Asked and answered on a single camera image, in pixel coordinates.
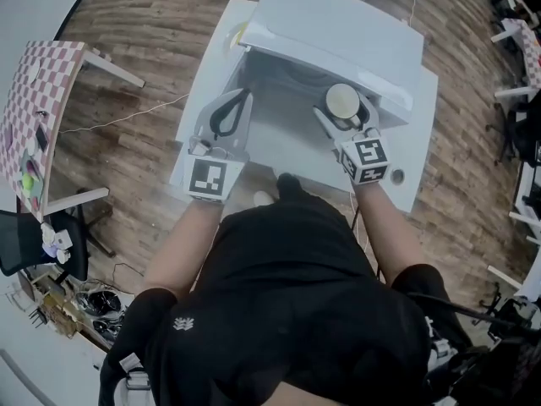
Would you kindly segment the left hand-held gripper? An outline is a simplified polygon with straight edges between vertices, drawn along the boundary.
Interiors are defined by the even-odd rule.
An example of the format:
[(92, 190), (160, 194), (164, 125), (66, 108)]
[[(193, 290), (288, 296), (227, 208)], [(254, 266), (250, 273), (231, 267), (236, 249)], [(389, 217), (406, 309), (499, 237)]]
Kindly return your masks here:
[(194, 199), (224, 204), (249, 162), (246, 144), (254, 96), (236, 89), (201, 110), (183, 159), (183, 190)]

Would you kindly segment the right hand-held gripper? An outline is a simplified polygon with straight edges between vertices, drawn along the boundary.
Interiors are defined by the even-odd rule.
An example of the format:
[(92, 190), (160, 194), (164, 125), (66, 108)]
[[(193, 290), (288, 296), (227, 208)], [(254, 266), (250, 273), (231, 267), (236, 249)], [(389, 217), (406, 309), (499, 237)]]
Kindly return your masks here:
[(320, 108), (312, 107), (326, 136), (335, 141), (338, 162), (352, 185), (378, 183), (391, 169), (386, 138), (380, 132), (379, 113), (366, 96), (360, 96), (359, 101), (358, 118), (363, 124), (362, 132), (348, 140), (342, 140), (342, 132)]

